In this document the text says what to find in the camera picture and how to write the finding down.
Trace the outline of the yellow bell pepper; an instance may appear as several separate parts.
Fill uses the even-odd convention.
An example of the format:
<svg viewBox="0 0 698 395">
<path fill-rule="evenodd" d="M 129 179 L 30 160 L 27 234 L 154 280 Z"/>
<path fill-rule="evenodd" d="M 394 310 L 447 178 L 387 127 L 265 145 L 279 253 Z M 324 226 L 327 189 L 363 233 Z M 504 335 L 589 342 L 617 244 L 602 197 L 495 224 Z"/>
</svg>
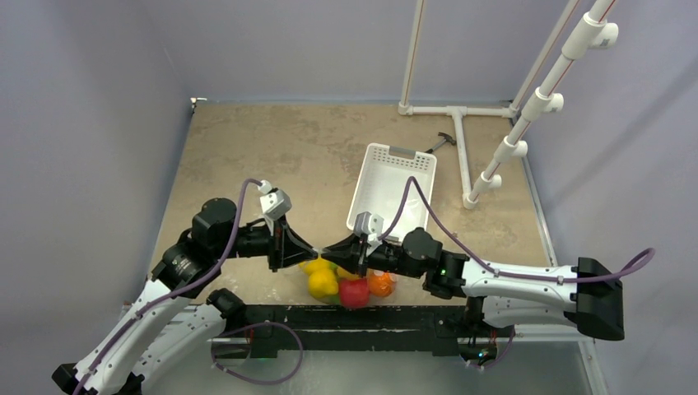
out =
<svg viewBox="0 0 698 395">
<path fill-rule="evenodd" d="M 308 279 L 308 290 L 315 299 L 337 295 L 339 285 L 335 272 L 331 269 L 320 269 L 312 272 Z"/>
</svg>

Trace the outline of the clear zip top bag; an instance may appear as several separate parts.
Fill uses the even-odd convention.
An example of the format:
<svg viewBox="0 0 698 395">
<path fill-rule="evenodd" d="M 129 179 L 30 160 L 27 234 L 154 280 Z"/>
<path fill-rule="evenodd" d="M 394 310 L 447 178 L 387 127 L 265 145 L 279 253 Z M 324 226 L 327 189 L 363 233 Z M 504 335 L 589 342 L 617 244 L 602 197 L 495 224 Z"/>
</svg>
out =
<svg viewBox="0 0 698 395">
<path fill-rule="evenodd" d="M 347 309 L 381 304 L 397 289 L 397 276 L 392 273 L 370 269 L 359 276 L 323 258 L 302 262 L 300 270 L 307 276 L 312 298 Z"/>
</svg>

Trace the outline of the yellow mango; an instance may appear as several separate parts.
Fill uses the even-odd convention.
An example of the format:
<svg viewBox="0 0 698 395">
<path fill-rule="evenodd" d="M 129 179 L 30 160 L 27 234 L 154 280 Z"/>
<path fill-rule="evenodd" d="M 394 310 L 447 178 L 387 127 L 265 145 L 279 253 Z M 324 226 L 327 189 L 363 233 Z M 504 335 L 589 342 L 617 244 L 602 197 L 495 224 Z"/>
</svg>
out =
<svg viewBox="0 0 698 395">
<path fill-rule="evenodd" d="M 336 265 L 330 261 L 323 258 L 316 258 L 314 260 L 309 260 L 302 262 L 300 265 L 300 270 L 307 276 L 312 275 L 315 272 L 322 270 L 335 271 Z"/>
</svg>

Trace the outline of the red apple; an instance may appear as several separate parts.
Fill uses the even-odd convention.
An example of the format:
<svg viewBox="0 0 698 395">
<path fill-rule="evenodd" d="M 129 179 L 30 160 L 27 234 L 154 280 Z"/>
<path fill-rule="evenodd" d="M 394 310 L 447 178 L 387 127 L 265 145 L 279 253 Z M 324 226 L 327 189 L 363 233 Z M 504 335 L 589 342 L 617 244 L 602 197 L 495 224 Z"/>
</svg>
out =
<svg viewBox="0 0 698 395">
<path fill-rule="evenodd" d="M 370 292 L 365 278 L 355 281 L 340 280 L 338 295 L 342 306 L 348 309 L 363 308 L 370 302 Z"/>
</svg>

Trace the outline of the green lime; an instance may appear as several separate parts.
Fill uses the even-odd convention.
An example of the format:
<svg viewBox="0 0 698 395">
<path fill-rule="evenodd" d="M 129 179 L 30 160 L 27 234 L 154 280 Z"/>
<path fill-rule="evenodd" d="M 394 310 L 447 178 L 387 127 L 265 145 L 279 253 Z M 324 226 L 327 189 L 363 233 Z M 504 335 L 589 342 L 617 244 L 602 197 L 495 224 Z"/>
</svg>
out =
<svg viewBox="0 0 698 395">
<path fill-rule="evenodd" d="M 328 295 L 325 296 L 321 299 L 324 303 L 326 304 L 331 304 L 331 305 L 341 305 L 342 302 L 339 298 L 339 295 Z"/>
</svg>

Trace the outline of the white plastic basket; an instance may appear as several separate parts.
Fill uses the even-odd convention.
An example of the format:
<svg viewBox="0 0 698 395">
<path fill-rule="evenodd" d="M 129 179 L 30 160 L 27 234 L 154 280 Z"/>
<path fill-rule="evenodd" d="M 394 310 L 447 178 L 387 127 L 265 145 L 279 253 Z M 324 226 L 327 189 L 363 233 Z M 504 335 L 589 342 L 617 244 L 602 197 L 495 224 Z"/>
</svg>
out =
<svg viewBox="0 0 698 395">
<path fill-rule="evenodd" d="M 347 215 L 352 229 L 358 214 L 368 211 L 384 218 L 387 229 L 395 217 L 409 177 L 414 177 L 431 200 L 438 160 L 432 154 L 379 143 L 367 146 Z"/>
</svg>

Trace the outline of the orange fruit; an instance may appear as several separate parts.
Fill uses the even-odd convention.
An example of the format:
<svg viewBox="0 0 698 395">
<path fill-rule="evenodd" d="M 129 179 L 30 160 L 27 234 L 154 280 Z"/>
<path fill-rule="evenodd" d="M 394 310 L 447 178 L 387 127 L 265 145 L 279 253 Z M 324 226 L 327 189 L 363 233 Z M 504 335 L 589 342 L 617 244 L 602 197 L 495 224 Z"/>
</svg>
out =
<svg viewBox="0 0 698 395">
<path fill-rule="evenodd" d="M 373 270 L 366 279 L 370 294 L 379 298 L 390 296 L 397 287 L 397 277 L 390 272 Z"/>
</svg>

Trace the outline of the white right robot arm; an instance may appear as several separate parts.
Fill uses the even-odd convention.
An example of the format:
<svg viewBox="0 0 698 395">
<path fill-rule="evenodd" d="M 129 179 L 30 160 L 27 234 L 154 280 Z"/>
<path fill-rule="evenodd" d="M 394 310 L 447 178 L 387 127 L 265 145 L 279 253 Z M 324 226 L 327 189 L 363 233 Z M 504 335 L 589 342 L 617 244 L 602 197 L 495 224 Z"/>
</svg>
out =
<svg viewBox="0 0 698 395">
<path fill-rule="evenodd" d="M 622 282 L 592 258 L 559 267 L 479 263 L 445 250 L 422 228 L 407 233 L 401 244 L 350 235 L 321 256 L 356 275 L 372 269 L 421 278 L 433 296 L 467 299 L 462 323 L 474 335 L 491 327 L 552 324 L 605 341 L 625 337 Z"/>
</svg>

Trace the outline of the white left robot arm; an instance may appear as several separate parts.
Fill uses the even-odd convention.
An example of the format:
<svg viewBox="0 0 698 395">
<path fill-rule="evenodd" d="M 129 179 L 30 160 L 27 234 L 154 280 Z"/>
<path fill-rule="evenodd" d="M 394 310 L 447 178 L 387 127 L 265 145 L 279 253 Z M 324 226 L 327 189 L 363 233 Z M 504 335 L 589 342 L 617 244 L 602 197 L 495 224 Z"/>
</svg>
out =
<svg viewBox="0 0 698 395">
<path fill-rule="evenodd" d="M 271 312 L 246 304 L 226 288 L 213 290 L 182 323 L 170 326 L 221 274 L 228 259 L 265 257 L 275 272 L 316 258 L 288 224 L 291 200 L 283 191 L 264 193 L 260 204 L 261 218 L 241 225 L 241 201 L 205 202 L 109 335 L 89 355 L 52 373 L 58 388 L 66 394 L 142 394 L 198 344 L 276 326 Z"/>
</svg>

